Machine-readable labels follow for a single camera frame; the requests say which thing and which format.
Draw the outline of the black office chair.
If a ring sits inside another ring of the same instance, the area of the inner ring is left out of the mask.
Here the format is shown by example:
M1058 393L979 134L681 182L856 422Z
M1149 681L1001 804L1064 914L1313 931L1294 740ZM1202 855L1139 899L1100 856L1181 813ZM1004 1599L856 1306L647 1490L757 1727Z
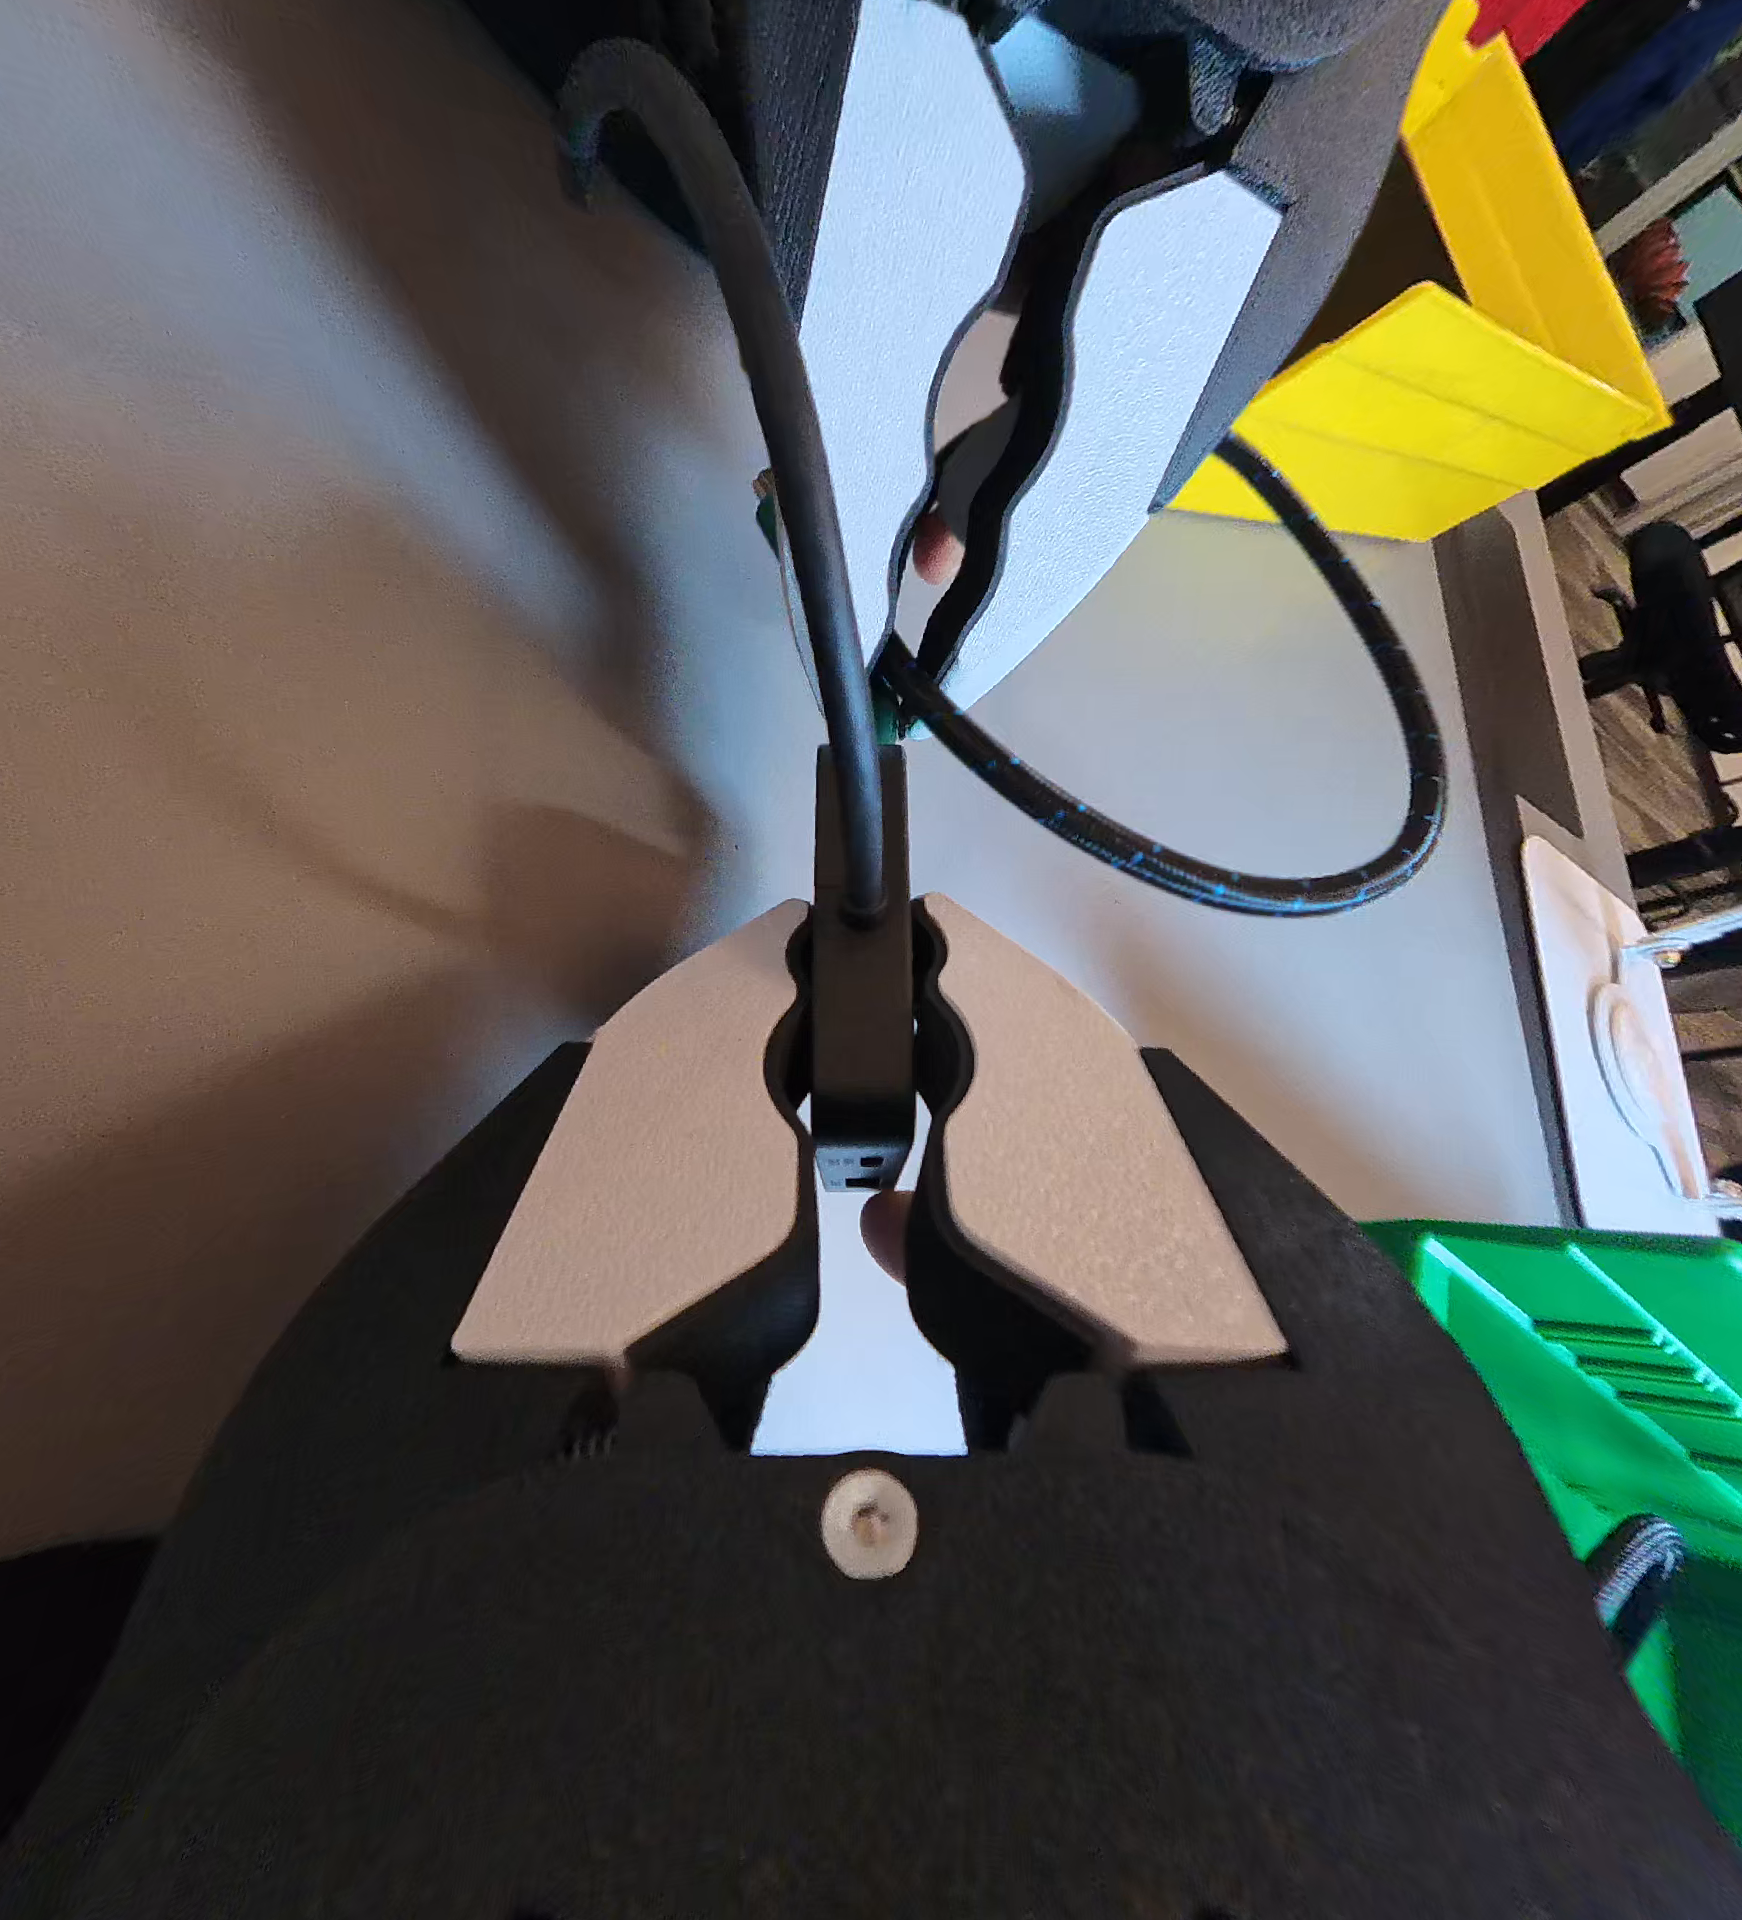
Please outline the black office chair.
M1742 678L1728 660L1699 544L1656 520L1628 535L1626 567L1628 591L1594 588L1619 643L1577 660L1583 695L1598 702L1638 688L1653 732L1670 729L1663 715L1670 702L1708 753L1742 753Z

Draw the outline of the white board stand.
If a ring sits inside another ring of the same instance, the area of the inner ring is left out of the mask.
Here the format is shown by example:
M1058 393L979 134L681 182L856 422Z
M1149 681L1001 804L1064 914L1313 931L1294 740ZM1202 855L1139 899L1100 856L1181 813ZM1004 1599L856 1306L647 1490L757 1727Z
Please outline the white board stand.
M1543 837L1518 862L1577 1221L1649 1237L1742 1221L1742 1196L1704 1167L1667 1001L1679 961L1742 934L1742 906L1652 934Z

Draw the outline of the red plastic bin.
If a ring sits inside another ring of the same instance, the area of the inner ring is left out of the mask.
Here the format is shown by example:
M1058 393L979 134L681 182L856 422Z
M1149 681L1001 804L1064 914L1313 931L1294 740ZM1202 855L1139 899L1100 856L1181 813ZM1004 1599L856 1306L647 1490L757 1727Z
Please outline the red plastic bin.
M1542 0L1542 4L1475 4L1475 17L1468 25L1468 46L1485 48L1503 41L1512 56L1529 63L1549 41L1556 41L1585 7L1583 0Z

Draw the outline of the yellow plastic bin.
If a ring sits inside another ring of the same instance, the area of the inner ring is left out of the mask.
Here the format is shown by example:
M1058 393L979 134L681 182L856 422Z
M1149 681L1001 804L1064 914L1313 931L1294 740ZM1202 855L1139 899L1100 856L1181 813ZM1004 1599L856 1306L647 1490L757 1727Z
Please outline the yellow plastic bin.
M1450 4L1362 234L1236 436L1344 538L1433 541L1670 424L1506 42Z

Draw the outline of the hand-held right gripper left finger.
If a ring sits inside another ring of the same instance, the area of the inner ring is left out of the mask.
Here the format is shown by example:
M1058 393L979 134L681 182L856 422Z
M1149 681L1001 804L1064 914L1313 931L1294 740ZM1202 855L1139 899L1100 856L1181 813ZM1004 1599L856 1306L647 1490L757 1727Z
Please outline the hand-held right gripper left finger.
M449 1353L467 1367L683 1375L727 1443L820 1309L794 1109L809 906L785 899L608 1019Z

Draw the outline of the green plastic bin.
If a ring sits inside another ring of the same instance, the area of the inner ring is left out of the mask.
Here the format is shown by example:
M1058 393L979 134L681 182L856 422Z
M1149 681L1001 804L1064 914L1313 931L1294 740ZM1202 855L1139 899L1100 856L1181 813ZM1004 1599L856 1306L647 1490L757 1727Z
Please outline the green plastic bin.
M1570 1546L1652 1517L1689 1552L1628 1665L1742 1847L1742 1244L1390 1218L1365 1232L1478 1372Z

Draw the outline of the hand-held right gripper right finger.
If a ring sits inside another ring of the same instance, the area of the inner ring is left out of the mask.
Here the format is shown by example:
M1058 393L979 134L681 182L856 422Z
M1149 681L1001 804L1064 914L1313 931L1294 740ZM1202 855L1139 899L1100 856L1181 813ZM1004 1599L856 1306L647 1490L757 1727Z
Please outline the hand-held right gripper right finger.
M955 1378L966 1449L1006 1449L1052 1379L1283 1363L1143 1046L944 895L912 902L908 1309Z

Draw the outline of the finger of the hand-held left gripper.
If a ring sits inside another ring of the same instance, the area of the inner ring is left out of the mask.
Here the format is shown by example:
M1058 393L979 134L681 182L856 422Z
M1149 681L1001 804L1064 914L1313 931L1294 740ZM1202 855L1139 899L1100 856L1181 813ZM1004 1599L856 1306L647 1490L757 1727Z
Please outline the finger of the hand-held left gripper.
M1139 535L1281 222L1228 169L1102 209L1054 332L1052 422L993 469L999 559L946 640L952 704L1020 668Z
M1027 197L999 67L965 17L863 4L796 335L864 663L927 503L944 370L1001 288Z

